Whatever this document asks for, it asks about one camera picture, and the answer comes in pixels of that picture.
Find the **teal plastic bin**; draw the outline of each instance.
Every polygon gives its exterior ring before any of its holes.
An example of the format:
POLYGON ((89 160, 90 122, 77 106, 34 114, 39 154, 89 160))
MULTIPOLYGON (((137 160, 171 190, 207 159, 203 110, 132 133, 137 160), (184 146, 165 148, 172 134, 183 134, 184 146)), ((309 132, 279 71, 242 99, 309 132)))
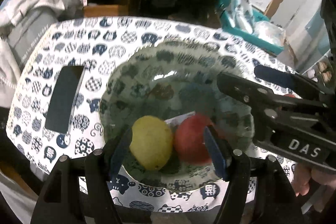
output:
MULTIPOLYGON (((218 7, 227 7, 230 4, 231 0, 219 0, 218 2, 218 7)), ((257 11, 256 9, 253 8, 253 16, 254 19, 258 21, 269 21, 268 17, 257 11)), ((225 32, 228 32, 233 35, 237 35, 239 37, 242 37, 245 41, 250 42, 253 45, 256 45, 257 47, 262 48, 266 52, 273 54, 273 55, 278 55, 280 52, 284 50, 283 47, 271 44, 265 40, 262 40, 258 37, 255 37, 252 34, 246 33, 242 31, 239 28, 232 28, 228 18, 226 16, 226 13, 222 13, 220 17, 221 23, 222 23, 222 29, 225 32)))

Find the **glass bowl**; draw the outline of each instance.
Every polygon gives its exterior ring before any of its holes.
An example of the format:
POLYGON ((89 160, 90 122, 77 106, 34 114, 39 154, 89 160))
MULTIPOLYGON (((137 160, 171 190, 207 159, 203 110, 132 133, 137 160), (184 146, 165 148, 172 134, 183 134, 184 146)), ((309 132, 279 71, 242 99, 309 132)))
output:
MULTIPOLYGON (((221 72, 241 76, 231 56, 218 52, 219 45, 165 41, 137 49, 110 75, 99 115, 104 141, 115 138, 145 115, 167 120, 195 111, 206 115, 233 148, 245 151, 253 137, 250 107, 222 94, 216 85, 221 72)), ((144 187, 170 191, 196 190, 215 182, 212 164, 195 166, 181 162, 173 152, 159 171, 145 170, 128 151, 123 168, 144 187)))

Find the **cat face pattern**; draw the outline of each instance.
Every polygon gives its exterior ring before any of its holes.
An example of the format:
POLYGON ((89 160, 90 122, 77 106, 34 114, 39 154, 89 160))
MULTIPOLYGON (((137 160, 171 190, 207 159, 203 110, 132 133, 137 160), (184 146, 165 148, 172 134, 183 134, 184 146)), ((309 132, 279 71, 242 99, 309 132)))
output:
POLYGON ((98 68, 98 72, 101 75, 109 75, 116 68, 116 63, 114 60, 107 61, 105 60, 98 68))
MULTIPOLYGON (((44 42, 45 47, 41 48, 40 52, 34 57, 32 65, 27 66, 29 70, 24 71, 26 78, 24 82, 22 81, 24 84, 22 85, 23 91, 20 93, 20 99, 18 97, 19 93, 16 94, 18 105, 15 106, 13 112, 11 139, 21 142, 22 145, 17 143, 16 147, 30 160, 38 163, 39 168, 45 172, 50 171, 48 171, 50 169, 49 162, 54 163, 66 151, 69 151, 67 153, 70 156, 86 156, 95 149, 95 138, 102 137, 103 127, 97 122, 97 119, 92 117, 97 115, 101 108, 101 93, 105 90, 106 79, 119 63, 129 58, 130 54, 133 53, 134 45, 153 47, 154 43, 157 44, 163 37, 165 39, 178 37, 182 41, 184 36, 188 35, 195 39, 195 43, 197 41, 205 42, 203 48, 208 52, 220 52, 221 54, 234 56, 237 59, 235 61, 236 67, 243 71, 247 71, 246 67, 249 68, 250 63, 252 65, 270 64, 271 66, 279 63, 267 54, 265 58, 256 56, 258 48, 244 41, 235 42, 231 39, 231 35, 226 35, 220 31, 211 32, 205 27, 197 27, 191 24, 131 17, 84 18, 70 21, 70 23, 70 25, 67 23, 67 27, 59 24, 59 29, 50 33, 50 42, 44 42), (48 102, 50 102, 55 85, 55 77, 57 78, 57 72, 61 70, 62 65, 67 65, 70 60, 74 60, 74 65, 83 65, 86 69, 85 80, 74 102, 73 108, 75 111, 70 120, 73 135, 59 134, 44 127, 49 107, 48 102)), ((185 61, 186 59, 182 57, 179 60, 181 60, 181 63, 188 61, 185 61)), ((200 65, 206 63, 209 66, 208 60, 205 59, 196 59, 195 62, 200 65)), ((222 63, 228 65, 230 62, 231 60, 225 59, 222 63)), ((132 96, 136 98, 143 97, 148 92, 147 86, 134 85, 130 88, 132 96)), ((272 85, 271 88, 279 89, 278 91, 282 92, 281 87, 272 85)), ((279 157, 278 161, 281 162, 284 159, 279 157)), ((294 167, 288 164, 288 167, 284 167, 284 171, 289 173, 291 167, 293 170, 294 167)), ((195 198, 204 201, 202 206, 197 202, 190 202, 190 205, 183 206, 182 203, 188 201, 189 198, 192 200, 190 192, 178 192, 184 191, 184 186, 186 189, 188 188, 187 185, 180 185, 179 183, 174 191, 164 193, 163 191, 153 192, 151 189, 147 189, 145 185, 137 183, 133 189, 137 188, 137 193, 144 196, 146 198, 144 200, 149 201, 154 206, 143 201, 135 200, 131 202, 133 199, 128 202, 122 200, 122 202, 126 206, 130 204, 132 208, 146 208, 158 212, 204 211, 208 209, 207 205, 204 205, 205 203, 212 203, 217 196, 217 199, 220 199, 223 194, 219 193, 219 184, 209 182, 193 193, 195 198), (154 204, 150 201, 151 198, 159 199, 163 194, 168 197, 165 202, 154 204)), ((252 188, 254 189, 255 185, 250 181, 249 192, 252 188)))

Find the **grey hoodie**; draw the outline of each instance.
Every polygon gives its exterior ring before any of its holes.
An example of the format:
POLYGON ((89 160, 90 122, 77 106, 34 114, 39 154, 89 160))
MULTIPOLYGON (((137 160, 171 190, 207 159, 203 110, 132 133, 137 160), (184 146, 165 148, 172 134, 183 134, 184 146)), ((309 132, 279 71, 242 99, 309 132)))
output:
POLYGON ((0 106, 9 108, 30 54, 64 13, 73 18, 83 0, 10 0, 0 11, 0 106))

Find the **tablecloth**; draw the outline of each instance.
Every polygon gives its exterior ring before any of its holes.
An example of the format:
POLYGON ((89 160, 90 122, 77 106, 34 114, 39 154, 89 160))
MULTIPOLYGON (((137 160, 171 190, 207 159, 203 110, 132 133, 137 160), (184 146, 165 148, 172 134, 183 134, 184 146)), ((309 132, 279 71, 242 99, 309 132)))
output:
MULTIPOLYGON (((101 17, 53 24, 42 36, 16 88, 7 122, 7 135, 14 145, 40 169, 49 173, 61 155, 86 156, 104 146, 103 128, 98 115, 101 96, 110 73, 139 47, 155 46, 165 39, 207 43, 223 55, 223 64, 238 67, 243 77, 271 88, 276 94, 287 88, 255 77, 253 69, 262 64, 281 71, 293 70, 260 48, 221 30, 174 21, 136 17, 101 17), (84 65, 85 74, 73 105, 72 127, 63 135, 47 130, 46 114, 59 72, 66 65, 84 65)), ((268 153, 251 146, 258 157, 268 153)), ((293 179, 295 163, 277 156, 288 179, 293 179)), ((85 178, 80 190, 87 193, 85 178)), ((132 179, 123 168, 108 183, 115 204, 159 212, 205 211, 220 205, 228 183, 208 182, 204 187, 183 193, 179 190, 147 187, 132 179)), ((255 178, 250 179, 247 202, 253 200, 255 178)))

